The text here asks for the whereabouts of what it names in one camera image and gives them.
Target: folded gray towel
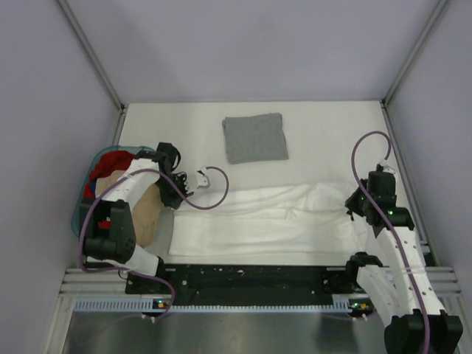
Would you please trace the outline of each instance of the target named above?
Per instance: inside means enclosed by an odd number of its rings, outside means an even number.
[[[230,164],[288,159],[280,113],[225,118],[223,132]]]

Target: white table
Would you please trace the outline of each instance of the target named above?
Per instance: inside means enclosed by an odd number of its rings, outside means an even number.
[[[225,117],[281,113],[290,159],[230,165],[226,160],[222,120]],[[385,131],[379,102],[263,102],[263,103],[136,103],[128,107],[119,144],[147,145],[171,142],[182,155],[178,170],[219,166],[229,175],[232,190],[247,190],[329,181],[355,183],[350,155],[357,140],[369,131]],[[371,136],[358,149],[360,176],[384,157],[386,142]],[[396,168],[395,156],[390,157]],[[224,180],[211,172],[212,188],[222,190]],[[408,206],[402,184],[397,185],[398,205]],[[343,265],[345,255],[253,254],[225,257],[173,257],[170,237],[161,236],[147,248],[167,263]],[[367,251],[382,254],[369,242]]]

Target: white cloth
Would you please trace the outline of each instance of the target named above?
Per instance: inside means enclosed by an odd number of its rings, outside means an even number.
[[[363,222],[346,215],[350,184],[316,184],[234,191],[210,212],[182,204],[174,218],[169,254],[318,253],[353,254],[367,241]],[[214,204],[221,192],[192,201]]]

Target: tan cloth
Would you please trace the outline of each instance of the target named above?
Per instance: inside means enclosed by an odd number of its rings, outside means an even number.
[[[101,194],[104,190],[115,183],[125,171],[114,171],[109,177],[97,179],[95,195]],[[133,219],[134,233],[136,234],[136,243],[141,247],[148,246],[153,240],[156,232],[157,220],[159,214],[165,209],[161,202],[159,187],[151,184],[131,210]]]

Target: fabric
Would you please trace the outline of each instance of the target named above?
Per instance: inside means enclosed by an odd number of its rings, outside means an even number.
[[[316,184],[229,193],[214,212],[185,204],[175,211],[169,254],[354,254],[365,249],[367,228],[346,215],[349,184]],[[221,194],[194,198],[209,205]]]
[[[223,132],[230,164],[288,159],[280,113],[225,118]]]
[[[90,181],[108,177],[116,170],[126,171],[133,161],[134,155],[125,150],[116,150],[105,153],[88,175]]]
[[[133,159],[134,155],[125,150],[104,153],[95,165],[95,168],[88,175],[88,183],[83,190],[83,197],[95,198],[97,195],[95,181],[98,178],[110,176],[116,170],[127,170]]]
[[[110,176],[97,179],[95,192],[97,195],[115,183],[125,171],[114,171]],[[151,184],[144,192],[141,199],[131,210],[136,243],[141,247],[148,246],[153,240],[156,232],[159,214],[165,209],[161,202],[159,187]]]

